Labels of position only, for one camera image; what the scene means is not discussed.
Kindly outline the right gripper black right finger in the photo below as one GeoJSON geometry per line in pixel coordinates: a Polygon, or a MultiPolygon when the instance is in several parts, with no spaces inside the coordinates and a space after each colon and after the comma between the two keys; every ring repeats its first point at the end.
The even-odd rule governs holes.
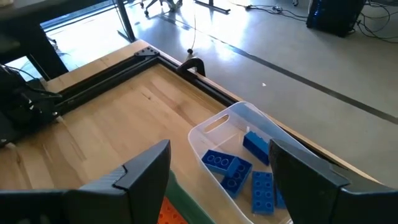
{"type": "Polygon", "coordinates": [[[269,159],[294,224],[398,224],[398,189],[279,139],[269,159]]]}

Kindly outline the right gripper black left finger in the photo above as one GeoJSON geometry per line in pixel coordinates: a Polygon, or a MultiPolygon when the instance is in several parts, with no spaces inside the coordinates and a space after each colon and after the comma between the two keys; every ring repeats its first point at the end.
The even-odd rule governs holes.
{"type": "Polygon", "coordinates": [[[79,189],[0,190],[0,224],[156,224],[170,161],[164,139],[79,189]]]}

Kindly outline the blue toy block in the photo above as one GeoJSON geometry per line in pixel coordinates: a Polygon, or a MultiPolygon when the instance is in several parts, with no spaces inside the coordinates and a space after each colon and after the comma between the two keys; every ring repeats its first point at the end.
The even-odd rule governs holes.
{"type": "Polygon", "coordinates": [[[269,145],[255,132],[249,131],[244,135],[243,146],[263,164],[268,166],[269,162],[269,145]]]}
{"type": "Polygon", "coordinates": [[[225,176],[221,181],[221,186],[231,198],[236,198],[239,195],[249,174],[252,171],[252,164],[250,162],[239,157],[237,157],[237,160],[239,161],[239,165],[238,168],[233,172],[233,176],[225,176]]]}
{"type": "Polygon", "coordinates": [[[270,172],[252,172],[252,213],[274,214],[273,176],[270,172]]]}
{"type": "Polygon", "coordinates": [[[286,205],[281,192],[279,191],[276,184],[274,184],[274,205],[276,208],[286,209],[286,205]]]}
{"type": "Polygon", "coordinates": [[[232,177],[240,165],[236,156],[210,149],[203,155],[201,161],[210,171],[227,177],[232,177]]]}

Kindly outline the long orange toy block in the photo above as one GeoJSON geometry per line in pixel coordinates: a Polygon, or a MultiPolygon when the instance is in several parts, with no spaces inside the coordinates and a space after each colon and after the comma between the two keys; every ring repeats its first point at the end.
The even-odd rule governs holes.
{"type": "Polygon", "coordinates": [[[188,224],[167,197],[164,197],[157,224],[188,224]]]}

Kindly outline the teal plastic bin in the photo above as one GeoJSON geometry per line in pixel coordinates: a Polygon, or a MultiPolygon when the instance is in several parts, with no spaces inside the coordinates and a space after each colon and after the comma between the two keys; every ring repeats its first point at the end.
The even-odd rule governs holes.
{"type": "Polygon", "coordinates": [[[176,175],[172,170],[169,171],[165,196],[188,224],[216,224],[178,183],[176,175]]]}

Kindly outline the clear plastic bin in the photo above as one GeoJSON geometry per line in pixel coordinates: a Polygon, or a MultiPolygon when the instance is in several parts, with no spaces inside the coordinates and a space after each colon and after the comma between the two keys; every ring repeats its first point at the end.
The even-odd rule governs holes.
{"type": "Polygon", "coordinates": [[[198,124],[188,134],[189,143],[201,165],[199,181],[201,187],[214,191],[213,200],[220,213],[217,223],[229,224],[293,224],[287,209],[276,208],[273,215],[252,213],[252,172],[270,172],[271,165],[266,166],[252,155],[244,146],[244,135],[255,132],[266,142],[270,139],[281,139],[287,143],[308,151],[303,144],[284,131],[277,123],[253,104],[241,101],[198,124]],[[245,185],[236,198],[231,198],[221,186],[224,175],[210,171],[201,161],[207,150],[231,154],[252,164],[245,185]]]}

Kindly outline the grey office desk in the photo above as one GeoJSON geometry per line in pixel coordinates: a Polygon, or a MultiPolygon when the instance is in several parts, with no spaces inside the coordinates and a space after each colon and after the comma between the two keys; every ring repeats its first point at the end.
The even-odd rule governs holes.
{"type": "Polygon", "coordinates": [[[69,70],[47,39],[40,24],[105,0],[13,0],[0,7],[0,31],[13,35],[28,49],[27,57],[46,80],[69,70]]]}

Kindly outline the black computer tower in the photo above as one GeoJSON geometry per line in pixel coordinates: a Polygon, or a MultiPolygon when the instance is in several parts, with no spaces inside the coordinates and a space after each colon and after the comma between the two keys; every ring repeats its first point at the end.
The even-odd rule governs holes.
{"type": "Polygon", "coordinates": [[[306,26],[338,37],[354,28],[366,0],[311,0],[306,26]]]}

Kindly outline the office chair base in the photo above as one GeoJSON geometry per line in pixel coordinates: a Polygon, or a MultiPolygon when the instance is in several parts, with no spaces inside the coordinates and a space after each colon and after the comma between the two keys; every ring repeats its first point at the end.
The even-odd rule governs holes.
{"type": "Polygon", "coordinates": [[[163,6],[164,3],[168,5],[168,8],[171,12],[175,12],[177,9],[181,8],[183,5],[183,0],[177,0],[176,2],[174,0],[150,0],[150,3],[148,5],[144,5],[145,0],[141,0],[139,5],[141,8],[144,9],[144,14],[146,17],[149,16],[149,11],[148,8],[150,8],[153,4],[156,2],[160,2],[160,5],[163,6]]]}

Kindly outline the black table foot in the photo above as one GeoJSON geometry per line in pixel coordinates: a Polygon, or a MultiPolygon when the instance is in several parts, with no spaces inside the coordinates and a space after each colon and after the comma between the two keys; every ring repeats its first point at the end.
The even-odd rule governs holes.
{"type": "Polygon", "coordinates": [[[194,3],[204,6],[204,7],[207,7],[212,10],[216,10],[223,14],[229,14],[231,11],[231,9],[216,6],[214,4],[214,0],[194,0],[194,3]]]}

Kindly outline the black frame clamp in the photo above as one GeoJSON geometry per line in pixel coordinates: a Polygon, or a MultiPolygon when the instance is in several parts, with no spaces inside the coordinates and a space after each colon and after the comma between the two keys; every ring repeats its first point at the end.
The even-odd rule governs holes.
{"type": "Polygon", "coordinates": [[[206,76],[204,61],[198,57],[189,58],[184,63],[182,63],[180,66],[178,66],[177,71],[181,72],[181,71],[188,70],[191,68],[195,68],[196,72],[199,73],[200,75],[202,75],[204,77],[206,76]]]}

